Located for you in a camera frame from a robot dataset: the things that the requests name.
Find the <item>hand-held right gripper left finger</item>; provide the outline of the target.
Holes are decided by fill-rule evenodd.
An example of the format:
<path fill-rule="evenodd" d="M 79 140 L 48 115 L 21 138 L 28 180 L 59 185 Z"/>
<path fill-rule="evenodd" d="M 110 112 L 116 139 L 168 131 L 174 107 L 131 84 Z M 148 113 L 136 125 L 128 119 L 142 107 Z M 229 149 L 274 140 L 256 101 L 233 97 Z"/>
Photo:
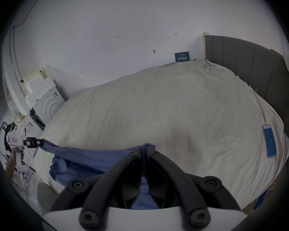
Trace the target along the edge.
<path fill-rule="evenodd" d="M 142 147 L 136 147 L 107 172 L 95 177 L 71 180 L 50 212 L 81 208 L 78 221 L 84 229 L 104 224 L 109 206 L 131 209 L 141 193 Z"/>

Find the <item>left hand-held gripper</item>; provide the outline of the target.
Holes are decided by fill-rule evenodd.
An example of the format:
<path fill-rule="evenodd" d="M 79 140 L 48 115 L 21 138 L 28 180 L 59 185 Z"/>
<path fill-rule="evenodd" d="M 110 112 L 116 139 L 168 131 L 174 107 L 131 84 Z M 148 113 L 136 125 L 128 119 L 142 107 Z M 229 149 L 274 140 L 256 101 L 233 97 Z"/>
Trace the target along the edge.
<path fill-rule="evenodd" d="M 42 140 L 35 137 L 26 137 L 25 127 L 16 127 L 13 131 L 8 132 L 6 135 L 8 145 L 13 149 L 17 148 L 23 151 L 25 148 L 38 148 L 42 146 Z M 21 153 L 15 153 L 16 169 L 19 172 L 29 171 L 28 163 L 23 163 Z"/>

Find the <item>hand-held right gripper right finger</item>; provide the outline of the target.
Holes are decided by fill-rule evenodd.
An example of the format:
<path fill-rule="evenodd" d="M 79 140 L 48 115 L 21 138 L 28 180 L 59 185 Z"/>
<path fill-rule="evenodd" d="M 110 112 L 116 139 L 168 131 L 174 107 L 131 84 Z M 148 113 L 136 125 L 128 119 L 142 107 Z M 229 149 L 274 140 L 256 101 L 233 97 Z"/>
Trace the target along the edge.
<path fill-rule="evenodd" d="M 152 146 L 146 146 L 146 179 L 149 194 L 159 209 L 180 207 L 185 229 L 206 228 L 213 219 L 209 207 L 240 211 L 219 178 L 185 173 Z"/>

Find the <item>person's left hand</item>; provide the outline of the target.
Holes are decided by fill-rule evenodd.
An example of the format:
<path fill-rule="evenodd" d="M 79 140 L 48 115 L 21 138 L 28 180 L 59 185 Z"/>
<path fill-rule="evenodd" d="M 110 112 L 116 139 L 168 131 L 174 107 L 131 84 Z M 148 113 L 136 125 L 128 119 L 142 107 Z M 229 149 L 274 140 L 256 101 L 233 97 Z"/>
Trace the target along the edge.
<path fill-rule="evenodd" d="M 23 158 L 24 158 L 24 151 L 14 147 L 12 148 L 12 153 L 8 160 L 8 165 L 13 167 L 16 165 L 20 165 L 18 161 L 20 162 Z"/>

